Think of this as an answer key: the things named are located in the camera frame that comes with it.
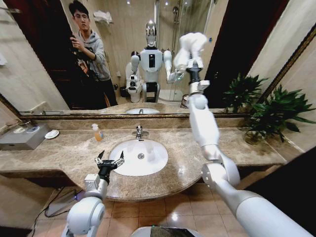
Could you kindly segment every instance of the gray hoodie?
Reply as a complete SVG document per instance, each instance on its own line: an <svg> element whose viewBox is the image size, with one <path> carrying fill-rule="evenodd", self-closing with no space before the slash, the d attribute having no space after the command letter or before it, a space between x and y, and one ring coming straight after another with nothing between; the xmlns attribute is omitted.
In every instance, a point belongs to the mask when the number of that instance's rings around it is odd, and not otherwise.
<svg viewBox="0 0 316 237"><path fill-rule="evenodd" d="M103 42L95 31L92 31L89 39L85 41L78 32L79 38L82 40L85 47L91 47L93 53L96 55L95 60L90 62L90 70L94 71L99 80L110 80L111 74L109 69L105 66L105 54L103 49Z"/></svg>

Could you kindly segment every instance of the man's hand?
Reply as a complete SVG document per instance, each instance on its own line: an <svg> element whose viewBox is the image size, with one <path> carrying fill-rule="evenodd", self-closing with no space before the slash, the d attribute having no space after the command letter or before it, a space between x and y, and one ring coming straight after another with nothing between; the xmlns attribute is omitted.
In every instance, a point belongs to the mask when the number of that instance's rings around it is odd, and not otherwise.
<svg viewBox="0 0 316 237"><path fill-rule="evenodd" d="M70 40L73 43L74 48L80 50L81 52L84 51L85 47L79 39L74 38L74 37L70 37Z"/></svg>

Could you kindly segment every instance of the door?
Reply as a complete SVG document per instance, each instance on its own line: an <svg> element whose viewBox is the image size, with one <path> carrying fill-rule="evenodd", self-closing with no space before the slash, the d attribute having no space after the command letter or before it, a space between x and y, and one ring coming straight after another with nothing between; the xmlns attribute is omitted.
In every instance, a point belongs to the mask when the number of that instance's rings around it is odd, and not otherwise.
<svg viewBox="0 0 316 237"><path fill-rule="evenodd" d="M206 72L210 108L223 108L223 92L238 73L246 75L288 0L230 0Z"/></svg>
<svg viewBox="0 0 316 237"><path fill-rule="evenodd" d="M88 91L80 85L84 77L72 54L72 31L59 0L4 0L9 8L22 11L14 19L45 67L70 109L87 109Z"/></svg>

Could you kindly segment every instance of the humanoid robot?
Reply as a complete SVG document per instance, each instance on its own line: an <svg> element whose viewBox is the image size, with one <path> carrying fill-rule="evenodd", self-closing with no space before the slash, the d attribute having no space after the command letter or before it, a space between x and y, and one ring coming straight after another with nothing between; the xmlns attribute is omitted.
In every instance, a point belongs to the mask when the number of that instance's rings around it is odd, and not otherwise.
<svg viewBox="0 0 316 237"><path fill-rule="evenodd" d="M249 236L312 237L262 196L234 188L240 182L239 172L236 164L218 147L219 130L214 115L207 106L207 99L202 95L203 90L209 86L209 81L200 80L198 75L203 68L200 52L206 41L206 37L201 33L182 36L182 48L174 60L176 71L169 75L170 80L176 81L183 77L185 71L190 74L190 125L203 156L209 161L203 165L201 171L204 182L222 197ZM123 154L118 161L101 161L102 156L96 160L100 168L99 175L87 175L86 198L70 210L63 237L73 237L74 234L95 236L105 209L101 199L106 195L110 171L123 163L122 156ZM159 227L141 227L132 234L132 237L150 237L156 228ZM170 233L183 229L160 227L160 234L162 230L168 235L160 236L201 237L199 233L189 229L184 229L186 232L182 231L181 235Z"/></svg>
<svg viewBox="0 0 316 237"><path fill-rule="evenodd" d="M159 98L160 92L160 84L158 82L159 71L162 67L162 62L165 64L165 69L168 76L171 73L172 63L171 63L171 52L166 50L162 53L156 47L156 35L157 29L156 24L150 20L146 24L146 40L147 40L147 47L140 52L140 54L132 52L131 56L131 65L132 65L132 72L134 80L136 80L136 74L138 69L138 64L145 72L145 82L142 85L143 91L143 101L144 102L157 102ZM148 92L154 92L154 97L147 97Z"/></svg>

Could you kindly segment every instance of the cable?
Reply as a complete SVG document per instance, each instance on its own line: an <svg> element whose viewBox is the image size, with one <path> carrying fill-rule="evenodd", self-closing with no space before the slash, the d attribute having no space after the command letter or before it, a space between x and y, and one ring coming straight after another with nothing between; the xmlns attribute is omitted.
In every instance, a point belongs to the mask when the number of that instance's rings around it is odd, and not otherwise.
<svg viewBox="0 0 316 237"><path fill-rule="evenodd" d="M61 215L61 214L64 214L64 213L70 211L70 209L69 209L69 210L63 211L63 212L58 213L58 214L55 214L55 215L50 215L50 216L47 215L47 210L49 209L49 206L52 204L53 201L56 200L56 198L60 195L60 193L63 191L64 188L65 188L65 187L62 187L62 188L59 190L58 194L49 202L49 204L46 206L46 208L44 208L44 209L37 215L37 217L35 218L35 221L34 221L34 224L33 224L32 237L33 237L34 234L35 234L36 222L37 222L39 216L40 216L43 212L44 212L45 217L51 218L51 217L59 216L59 215ZM76 199L76 200L77 200L77 195L78 195L79 193L81 193L82 191L83 191L83 189L81 189L79 192L75 193L75 197L76 197L75 199Z"/></svg>
<svg viewBox="0 0 316 237"><path fill-rule="evenodd" d="M38 221L38 218L39 218L39 216L43 213L43 211L45 211L45 209L43 209L43 210L38 214L38 216L35 218L35 221L34 221L34 224L33 224L33 234L32 234L32 237L33 237L34 234L35 234L36 222Z"/></svg>

